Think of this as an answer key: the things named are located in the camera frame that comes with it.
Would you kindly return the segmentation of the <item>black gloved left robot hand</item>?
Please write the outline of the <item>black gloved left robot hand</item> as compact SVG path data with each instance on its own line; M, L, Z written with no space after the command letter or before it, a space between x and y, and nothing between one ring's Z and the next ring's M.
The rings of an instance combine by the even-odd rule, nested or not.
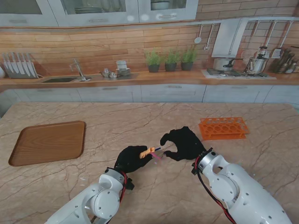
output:
M124 173L132 173L141 167L144 167L149 161L152 160L152 155L147 155L140 158L140 153L146 151L146 146L129 146L123 149L115 162L114 169Z

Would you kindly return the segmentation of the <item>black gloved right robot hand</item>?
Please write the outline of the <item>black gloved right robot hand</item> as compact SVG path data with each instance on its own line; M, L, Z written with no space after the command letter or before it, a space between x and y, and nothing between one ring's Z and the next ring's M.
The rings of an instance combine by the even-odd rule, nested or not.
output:
M199 138L187 126L166 133L160 139L160 145L164 146L167 141L175 144L177 152L167 150L164 154L175 161L194 160L206 151Z

